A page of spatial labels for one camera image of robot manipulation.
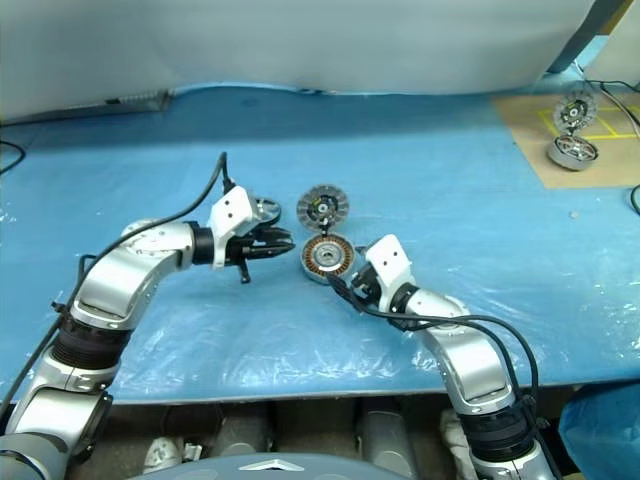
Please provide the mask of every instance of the blue cloth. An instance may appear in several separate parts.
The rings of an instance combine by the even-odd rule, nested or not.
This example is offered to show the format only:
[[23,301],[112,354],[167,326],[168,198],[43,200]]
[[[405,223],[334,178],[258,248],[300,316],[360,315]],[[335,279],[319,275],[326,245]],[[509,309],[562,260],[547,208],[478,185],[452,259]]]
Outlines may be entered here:
[[[249,285],[230,268],[167,278],[123,356],[118,401],[443,390],[415,338],[305,277],[299,251],[312,233],[295,205],[318,183],[349,196],[339,233],[356,245],[397,234],[420,285],[515,325],[544,384],[638,374],[640,220],[626,191],[546,190],[486,96],[208,89],[164,113],[3,138],[28,157],[2,177],[0,392],[55,318],[49,302],[66,300],[77,257],[188,204],[223,149],[241,185],[282,203],[299,247],[251,263]],[[213,200],[191,219],[205,222]],[[527,383],[523,352],[503,337]]]
[[585,387],[565,406],[559,431],[589,480],[636,480],[640,383]]

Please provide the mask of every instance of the cardboard mat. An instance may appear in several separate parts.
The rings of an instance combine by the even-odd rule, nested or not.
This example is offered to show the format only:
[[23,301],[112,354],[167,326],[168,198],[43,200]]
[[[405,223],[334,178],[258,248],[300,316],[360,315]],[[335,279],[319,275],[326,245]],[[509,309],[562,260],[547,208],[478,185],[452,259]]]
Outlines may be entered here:
[[[640,116],[640,95],[617,97]],[[598,147],[599,158],[587,170],[572,172],[547,158],[546,150],[559,135],[552,115],[561,95],[492,98],[493,105],[536,174],[547,188],[631,186],[640,183],[640,139],[629,119],[609,100],[598,95],[593,124],[579,135]]]

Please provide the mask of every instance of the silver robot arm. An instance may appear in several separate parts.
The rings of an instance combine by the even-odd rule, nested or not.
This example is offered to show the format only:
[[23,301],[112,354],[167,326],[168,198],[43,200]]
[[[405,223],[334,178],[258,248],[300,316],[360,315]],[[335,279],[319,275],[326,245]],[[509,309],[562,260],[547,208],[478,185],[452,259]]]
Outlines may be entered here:
[[[62,479],[70,459],[87,457],[111,405],[107,387],[159,282],[196,264],[237,265],[248,282],[247,259],[294,247],[275,221],[265,220],[244,188],[231,186],[213,205],[209,227],[157,226],[93,265],[0,437],[0,479]],[[150,222],[133,223],[123,235]]]
[[[416,286],[411,262],[395,235],[386,235],[367,248],[365,260],[351,284],[365,292],[366,302],[380,312],[446,318],[469,315],[460,300]],[[416,335],[436,358],[479,478],[555,479],[517,405],[505,359],[491,339],[471,327],[453,324],[432,326]]]

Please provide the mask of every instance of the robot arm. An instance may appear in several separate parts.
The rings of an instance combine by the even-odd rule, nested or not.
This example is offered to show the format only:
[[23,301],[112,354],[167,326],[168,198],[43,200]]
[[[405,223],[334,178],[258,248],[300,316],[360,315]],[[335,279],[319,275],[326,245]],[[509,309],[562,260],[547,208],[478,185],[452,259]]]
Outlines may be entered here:
[[[365,266],[351,285],[363,303],[381,313],[455,318],[469,315],[458,299],[416,286],[411,262],[395,235],[366,249]],[[332,279],[336,291],[344,285]],[[439,324],[417,331],[437,360],[451,403],[460,417],[471,460],[482,480],[552,480],[548,461],[516,401],[505,359],[484,333],[465,325]]]
[[[262,202],[240,186],[226,187],[209,227],[150,228],[93,265],[0,437],[0,478],[62,479],[70,459],[91,453],[112,401],[106,389],[165,276],[191,265],[237,265],[246,283],[247,259],[294,247],[289,232],[271,226],[277,218],[265,218]],[[149,223],[133,223],[123,235]]]

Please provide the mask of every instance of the floor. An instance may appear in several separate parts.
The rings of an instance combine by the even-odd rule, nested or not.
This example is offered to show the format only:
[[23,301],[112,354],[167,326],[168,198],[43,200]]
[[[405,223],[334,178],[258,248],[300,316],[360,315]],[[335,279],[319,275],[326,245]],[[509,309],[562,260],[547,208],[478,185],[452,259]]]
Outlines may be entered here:
[[[553,389],[543,393],[541,413],[555,418],[571,390]],[[438,430],[442,410],[450,407],[448,398],[412,395],[395,400],[401,406],[423,478],[455,480],[453,460]],[[354,426],[360,401],[343,398],[270,404],[276,439],[274,449],[357,458]],[[120,480],[139,475],[151,440],[160,435],[211,445],[225,408],[227,406],[217,404],[116,406],[93,456],[82,465],[71,466],[66,480]]]

